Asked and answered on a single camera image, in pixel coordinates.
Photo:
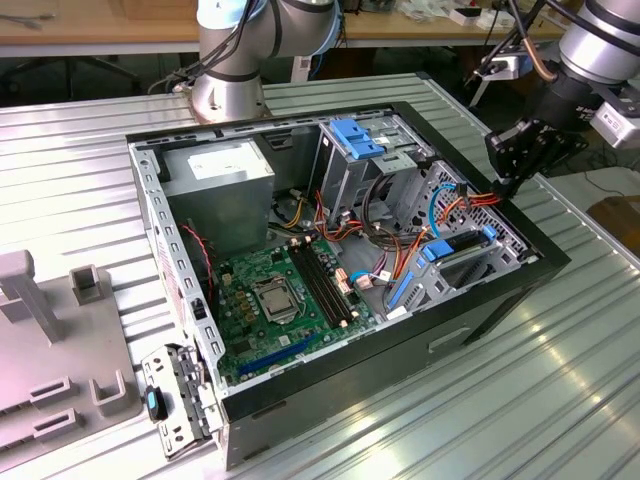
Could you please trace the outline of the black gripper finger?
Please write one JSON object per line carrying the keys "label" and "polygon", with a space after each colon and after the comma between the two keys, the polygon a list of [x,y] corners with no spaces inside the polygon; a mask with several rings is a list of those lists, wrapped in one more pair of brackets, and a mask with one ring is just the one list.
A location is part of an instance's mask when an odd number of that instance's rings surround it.
{"label": "black gripper finger", "polygon": [[587,146],[580,134],[552,130],[516,140],[506,148],[510,171],[503,198],[511,199],[527,180],[559,162],[570,160]]}
{"label": "black gripper finger", "polygon": [[492,192],[499,199],[511,199],[536,172],[538,135],[537,120],[521,119],[508,130],[485,136],[489,161],[497,175]]}

